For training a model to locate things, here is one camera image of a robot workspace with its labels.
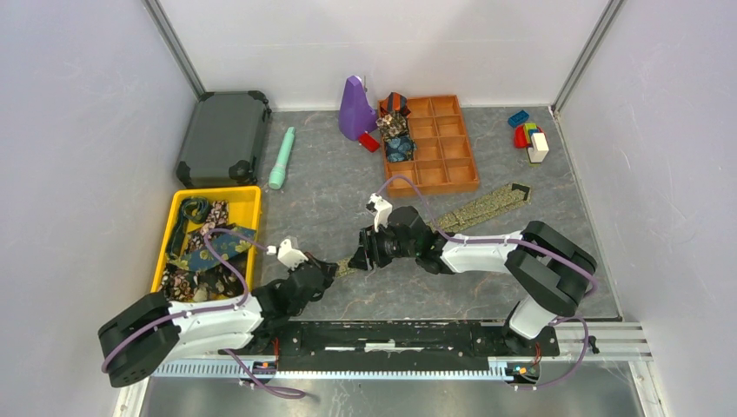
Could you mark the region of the purple plastic object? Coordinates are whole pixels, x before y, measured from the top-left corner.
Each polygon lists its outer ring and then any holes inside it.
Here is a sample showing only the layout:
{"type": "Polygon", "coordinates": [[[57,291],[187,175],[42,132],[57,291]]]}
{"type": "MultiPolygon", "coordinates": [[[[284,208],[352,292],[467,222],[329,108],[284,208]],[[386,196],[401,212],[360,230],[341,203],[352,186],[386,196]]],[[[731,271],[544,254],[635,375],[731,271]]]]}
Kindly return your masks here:
{"type": "Polygon", "coordinates": [[[369,103],[362,79],[349,76],[338,113],[339,130],[347,139],[356,142],[364,133],[377,129],[376,120],[376,111],[369,103]]]}

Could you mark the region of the mint green flashlight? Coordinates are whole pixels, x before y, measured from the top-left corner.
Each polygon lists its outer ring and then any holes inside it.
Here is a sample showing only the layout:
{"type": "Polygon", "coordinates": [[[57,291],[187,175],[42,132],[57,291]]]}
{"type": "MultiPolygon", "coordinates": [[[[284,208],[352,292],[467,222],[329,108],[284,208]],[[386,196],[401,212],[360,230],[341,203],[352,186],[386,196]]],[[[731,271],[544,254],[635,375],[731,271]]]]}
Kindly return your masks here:
{"type": "Polygon", "coordinates": [[[268,185],[271,189],[281,189],[287,176],[287,167],[293,144],[295,128],[289,127],[282,139],[274,167],[269,173],[268,185]]]}

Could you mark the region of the blue toy brick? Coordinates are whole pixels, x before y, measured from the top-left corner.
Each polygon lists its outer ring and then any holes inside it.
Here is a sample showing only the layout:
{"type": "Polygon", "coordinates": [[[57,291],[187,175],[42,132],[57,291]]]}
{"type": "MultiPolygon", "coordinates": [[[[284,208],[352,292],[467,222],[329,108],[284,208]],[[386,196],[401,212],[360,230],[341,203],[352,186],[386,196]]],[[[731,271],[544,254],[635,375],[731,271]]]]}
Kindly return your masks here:
{"type": "Polygon", "coordinates": [[[529,113],[525,110],[519,110],[508,118],[508,125],[512,129],[516,129],[529,119],[529,113]]]}

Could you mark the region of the dark grey suitcase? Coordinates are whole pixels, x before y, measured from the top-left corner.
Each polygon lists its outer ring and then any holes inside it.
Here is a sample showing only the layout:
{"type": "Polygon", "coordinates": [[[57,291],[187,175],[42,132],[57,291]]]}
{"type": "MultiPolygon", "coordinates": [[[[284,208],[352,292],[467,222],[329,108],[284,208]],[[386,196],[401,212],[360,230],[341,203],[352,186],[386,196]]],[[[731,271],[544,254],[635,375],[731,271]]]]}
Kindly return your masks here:
{"type": "Polygon", "coordinates": [[[200,95],[177,158],[176,178],[187,189],[256,184],[271,113],[260,90],[200,95]]]}

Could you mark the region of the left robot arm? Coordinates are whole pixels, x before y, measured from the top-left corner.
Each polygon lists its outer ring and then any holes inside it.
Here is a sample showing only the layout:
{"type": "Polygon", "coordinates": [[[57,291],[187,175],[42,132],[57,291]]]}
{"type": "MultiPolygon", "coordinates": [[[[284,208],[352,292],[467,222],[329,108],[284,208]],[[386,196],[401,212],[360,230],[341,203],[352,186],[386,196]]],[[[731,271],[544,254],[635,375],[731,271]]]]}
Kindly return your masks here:
{"type": "Polygon", "coordinates": [[[226,349],[262,354],[291,318],[321,300],[339,268],[310,256],[246,298],[184,303],[147,294],[98,329],[102,371],[112,387],[127,387],[167,361],[226,349]]]}

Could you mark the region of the olive green leaf-pattern tie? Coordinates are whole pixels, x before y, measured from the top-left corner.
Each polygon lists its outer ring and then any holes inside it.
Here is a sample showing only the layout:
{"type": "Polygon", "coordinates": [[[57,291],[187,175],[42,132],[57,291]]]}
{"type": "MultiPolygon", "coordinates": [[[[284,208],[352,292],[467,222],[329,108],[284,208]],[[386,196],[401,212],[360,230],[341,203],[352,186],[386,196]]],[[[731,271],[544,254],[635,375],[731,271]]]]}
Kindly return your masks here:
{"type": "Polygon", "coordinates": [[[509,211],[521,208],[529,203],[531,190],[528,185],[511,182],[438,216],[436,221],[449,235],[461,233],[509,211]]]}

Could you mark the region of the rolled orange navy tie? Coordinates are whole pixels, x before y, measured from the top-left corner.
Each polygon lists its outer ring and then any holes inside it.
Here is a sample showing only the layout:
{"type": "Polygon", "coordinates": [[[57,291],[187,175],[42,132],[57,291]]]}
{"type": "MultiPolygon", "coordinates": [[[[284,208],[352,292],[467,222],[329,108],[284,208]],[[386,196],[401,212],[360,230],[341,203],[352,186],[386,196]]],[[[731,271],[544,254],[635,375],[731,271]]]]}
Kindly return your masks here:
{"type": "Polygon", "coordinates": [[[392,112],[407,117],[411,114],[411,110],[408,107],[408,98],[397,92],[391,92],[385,99],[380,101],[379,112],[381,117],[392,112]]]}

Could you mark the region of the blue yellow-flower tie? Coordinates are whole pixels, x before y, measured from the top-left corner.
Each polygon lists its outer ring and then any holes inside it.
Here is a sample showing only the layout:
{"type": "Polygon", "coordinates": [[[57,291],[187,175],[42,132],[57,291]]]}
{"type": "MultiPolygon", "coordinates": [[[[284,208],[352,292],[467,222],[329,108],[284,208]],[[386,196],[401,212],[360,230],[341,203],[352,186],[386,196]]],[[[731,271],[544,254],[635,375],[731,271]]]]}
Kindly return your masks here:
{"type": "Polygon", "coordinates": [[[201,248],[184,255],[169,257],[167,263],[185,271],[206,271],[221,265],[222,261],[229,261],[248,252],[255,237],[254,229],[241,226],[226,227],[223,231],[214,232],[201,248]]]}

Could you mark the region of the red toy block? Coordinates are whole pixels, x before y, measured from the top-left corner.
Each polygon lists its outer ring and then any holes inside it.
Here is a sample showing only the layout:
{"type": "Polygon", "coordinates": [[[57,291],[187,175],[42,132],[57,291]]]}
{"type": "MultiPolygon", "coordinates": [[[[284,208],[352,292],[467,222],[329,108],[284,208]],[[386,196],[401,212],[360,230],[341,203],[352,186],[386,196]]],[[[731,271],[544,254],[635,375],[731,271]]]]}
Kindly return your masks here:
{"type": "Polygon", "coordinates": [[[518,149],[525,149],[530,146],[528,134],[526,133],[525,126],[523,124],[515,128],[513,144],[518,149]]]}

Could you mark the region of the white toy block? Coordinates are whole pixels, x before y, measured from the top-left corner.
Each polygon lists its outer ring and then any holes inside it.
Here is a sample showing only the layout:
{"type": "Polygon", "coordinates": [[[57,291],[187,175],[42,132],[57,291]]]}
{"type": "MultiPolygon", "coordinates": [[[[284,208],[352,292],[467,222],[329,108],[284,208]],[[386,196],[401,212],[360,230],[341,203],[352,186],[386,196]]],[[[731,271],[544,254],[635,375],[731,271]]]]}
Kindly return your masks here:
{"type": "Polygon", "coordinates": [[[548,140],[544,133],[535,132],[530,136],[530,145],[528,146],[528,159],[530,163],[542,163],[548,155],[548,140]]]}

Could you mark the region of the rolled blue paisley tie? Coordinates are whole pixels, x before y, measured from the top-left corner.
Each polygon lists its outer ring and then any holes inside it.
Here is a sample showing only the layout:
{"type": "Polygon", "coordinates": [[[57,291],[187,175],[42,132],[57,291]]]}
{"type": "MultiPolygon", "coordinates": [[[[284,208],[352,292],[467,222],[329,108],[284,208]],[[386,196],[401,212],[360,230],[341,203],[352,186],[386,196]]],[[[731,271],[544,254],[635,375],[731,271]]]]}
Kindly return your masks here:
{"type": "Polygon", "coordinates": [[[394,136],[384,141],[385,156],[389,163],[414,160],[416,144],[409,135],[394,136]]]}

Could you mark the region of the orange wooden compartment tray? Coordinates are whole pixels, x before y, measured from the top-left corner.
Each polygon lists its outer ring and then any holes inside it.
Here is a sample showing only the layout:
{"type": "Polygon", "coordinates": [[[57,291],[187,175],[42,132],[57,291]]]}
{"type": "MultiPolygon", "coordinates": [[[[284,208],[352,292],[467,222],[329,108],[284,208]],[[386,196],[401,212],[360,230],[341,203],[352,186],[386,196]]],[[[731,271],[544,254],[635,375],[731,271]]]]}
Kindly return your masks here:
{"type": "Polygon", "coordinates": [[[409,136],[416,144],[414,160],[389,163],[384,174],[388,195],[412,196],[415,192],[395,175],[404,175],[424,195],[476,191],[480,178],[459,100],[454,95],[408,98],[409,136]]]}

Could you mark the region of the dark green striped tie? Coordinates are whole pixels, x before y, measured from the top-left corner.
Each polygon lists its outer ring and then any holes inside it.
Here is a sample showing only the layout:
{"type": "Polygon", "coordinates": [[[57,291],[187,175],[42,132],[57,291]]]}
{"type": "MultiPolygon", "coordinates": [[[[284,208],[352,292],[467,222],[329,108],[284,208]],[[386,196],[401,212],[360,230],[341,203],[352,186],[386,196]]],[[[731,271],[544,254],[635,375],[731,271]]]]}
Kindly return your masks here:
{"type": "Polygon", "coordinates": [[[182,253],[189,223],[203,224],[211,211],[211,207],[209,200],[202,196],[187,197],[181,201],[165,246],[167,260],[175,259],[182,253]]]}

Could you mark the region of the rolled brown floral tie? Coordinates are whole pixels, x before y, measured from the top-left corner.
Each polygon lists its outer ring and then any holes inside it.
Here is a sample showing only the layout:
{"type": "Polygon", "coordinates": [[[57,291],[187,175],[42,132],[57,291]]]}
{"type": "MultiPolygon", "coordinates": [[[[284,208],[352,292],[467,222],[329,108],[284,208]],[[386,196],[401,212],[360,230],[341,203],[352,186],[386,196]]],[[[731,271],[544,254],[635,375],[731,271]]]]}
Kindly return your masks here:
{"type": "Polygon", "coordinates": [[[401,113],[390,112],[379,117],[376,126],[383,140],[409,135],[408,119],[401,113]]]}

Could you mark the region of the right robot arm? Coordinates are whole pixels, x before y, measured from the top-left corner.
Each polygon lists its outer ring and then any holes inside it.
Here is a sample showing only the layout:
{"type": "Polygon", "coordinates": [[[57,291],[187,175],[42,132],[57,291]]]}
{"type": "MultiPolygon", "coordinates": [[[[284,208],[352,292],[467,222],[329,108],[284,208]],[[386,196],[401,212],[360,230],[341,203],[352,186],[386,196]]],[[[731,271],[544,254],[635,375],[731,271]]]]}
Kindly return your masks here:
{"type": "Polygon", "coordinates": [[[574,316],[597,287],[594,257],[540,221],[507,235],[468,236],[434,230],[416,208],[399,207],[376,214],[373,225],[360,230],[358,248],[347,265],[372,270],[399,258],[412,258],[433,275],[512,275],[527,293],[501,332],[502,344],[512,354],[525,354],[554,320],[574,316]]]}

